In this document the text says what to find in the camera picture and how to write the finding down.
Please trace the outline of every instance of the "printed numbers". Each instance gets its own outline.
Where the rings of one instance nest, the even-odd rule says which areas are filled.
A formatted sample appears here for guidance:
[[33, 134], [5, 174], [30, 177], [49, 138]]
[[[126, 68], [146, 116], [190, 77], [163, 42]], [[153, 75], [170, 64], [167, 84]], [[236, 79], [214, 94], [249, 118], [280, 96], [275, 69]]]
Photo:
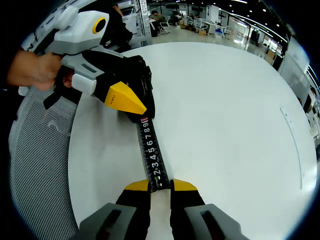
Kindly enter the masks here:
[[[142, 123], [142, 138], [143, 138], [143, 135], [144, 135], [144, 139], [146, 139], [146, 141], [143, 141], [143, 142], [146, 142], [146, 144], [148, 146], [151, 146], [154, 144], [154, 142], [152, 141], [153, 140], [153, 133], [152, 131], [150, 131], [150, 128], [149, 128], [149, 123], [148, 123], [148, 118], [147, 117], [144, 117], [144, 118], [141, 118], [141, 123]], [[161, 175], [161, 170], [158, 169], [160, 168], [159, 167], [159, 163], [157, 162], [157, 154], [158, 154], [158, 151], [156, 151], [156, 149], [154, 147], [149, 147], [147, 149], [147, 154], [146, 154], [146, 157], [149, 158], [150, 160], [153, 160], [155, 162], [150, 162], [149, 164], [151, 164], [151, 167], [153, 168], [153, 174], [154, 175]]]

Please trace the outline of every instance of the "office floor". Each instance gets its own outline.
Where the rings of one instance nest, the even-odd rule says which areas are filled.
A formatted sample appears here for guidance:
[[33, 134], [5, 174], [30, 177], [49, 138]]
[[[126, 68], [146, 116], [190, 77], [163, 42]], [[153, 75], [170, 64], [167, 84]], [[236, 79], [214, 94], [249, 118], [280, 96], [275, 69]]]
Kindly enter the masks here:
[[266, 59], [268, 63], [273, 63], [272, 59], [268, 55], [265, 55], [265, 48], [263, 46], [257, 47], [256, 45], [247, 42], [246, 38], [237, 39], [231, 35], [227, 38], [221, 39], [214, 34], [209, 36], [202, 36], [194, 31], [181, 29], [180, 26], [170, 26], [168, 29], [170, 33], [164, 33], [152, 38], [152, 44], [162, 44], [171, 42], [198, 42], [198, 43], [209, 43], [209, 44], [219, 44], [228, 47], [233, 47], [236, 49], [241, 49], [257, 55], [260, 58]]

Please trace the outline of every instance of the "desk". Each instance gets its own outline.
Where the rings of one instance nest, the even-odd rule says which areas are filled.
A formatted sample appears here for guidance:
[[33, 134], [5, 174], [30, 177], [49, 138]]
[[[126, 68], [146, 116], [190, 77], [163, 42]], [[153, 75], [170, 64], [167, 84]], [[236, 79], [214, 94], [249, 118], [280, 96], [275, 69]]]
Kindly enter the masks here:
[[[238, 221], [249, 239], [285, 239], [307, 209], [317, 177], [309, 124], [286, 81], [265, 60], [217, 44], [171, 42], [124, 55], [141, 55], [150, 66], [153, 123], [169, 177], [195, 185], [204, 202]], [[193, 67], [181, 61], [187, 58], [197, 59]], [[301, 172], [280, 108], [299, 139]], [[135, 124], [83, 94], [68, 179], [78, 225], [115, 203], [126, 185], [146, 179]], [[147, 239], [173, 239], [169, 190], [151, 195], [150, 217]]]
[[153, 22], [155, 22], [155, 21], [156, 21], [155, 19], [149, 18], [149, 23], [150, 23], [150, 25], [151, 25], [151, 27], [152, 27], [153, 30], [156, 30], [156, 29], [155, 29], [155, 26], [154, 26], [154, 24], [153, 24]]
[[209, 30], [208, 30], [208, 36], [210, 34], [210, 30], [211, 30], [211, 26], [214, 26], [215, 28], [221, 28], [222, 29], [222, 34], [224, 35], [225, 34], [225, 31], [226, 31], [226, 27], [225, 26], [219, 26], [217, 25], [216, 23], [212, 23], [212, 22], [209, 22], [209, 21], [202, 21], [204, 24], [207, 24], [209, 25]]

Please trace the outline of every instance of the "ceiling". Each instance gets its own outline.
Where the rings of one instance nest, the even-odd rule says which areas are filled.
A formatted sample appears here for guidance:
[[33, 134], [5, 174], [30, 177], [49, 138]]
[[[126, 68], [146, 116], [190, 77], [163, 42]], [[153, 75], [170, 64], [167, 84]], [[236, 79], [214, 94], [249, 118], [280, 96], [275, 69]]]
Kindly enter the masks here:
[[[237, 14], [248, 19], [254, 20], [264, 25], [265, 27], [271, 29], [272, 31], [276, 32], [284, 39], [287, 39], [289, 31], [286, 25], [280, 20], [280, 18], [275, 14], [275, 12], [272, 9], [269, 9], [261, 0], [244, 1], [246, 1], [247, 3], [242, 3], [234, 0], [180, 0], [179, 4], [193, 4], [195, 6], [201, 7], [205, 7], [206, 5], [215, 5], [221, 8], [222, 10], [225, 10], [232, 14]], [[160, 4], [160, 2], [162, 5], [164, 3], [175, 3], [176, 0], [158, 0], [158, 2], [157, 0], [147, 0], [147, 3]], [[250, 21], [248, 19], [244, 20], [252, 25], [256, 24], [255, 22]], [[285, 44], [285, 42], [280, 37], [269, 31], [267, 28], [261, 27], [258, 24], [256, 25], [265, 30], [266, 32], [268, 31], [273, 36], [272, 38], [276, 42], [279, 42], [281, 45]]]

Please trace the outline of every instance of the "tape measure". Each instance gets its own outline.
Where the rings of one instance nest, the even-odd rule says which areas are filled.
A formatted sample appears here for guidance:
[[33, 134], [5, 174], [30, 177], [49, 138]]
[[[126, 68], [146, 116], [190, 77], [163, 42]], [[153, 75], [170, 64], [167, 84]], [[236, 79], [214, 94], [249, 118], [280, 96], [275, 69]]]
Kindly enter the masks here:
[[152, 118], [143, 116], [136, 124], [141, 155], [151, 192], [169, 189], [170, 181], [162, 158]]

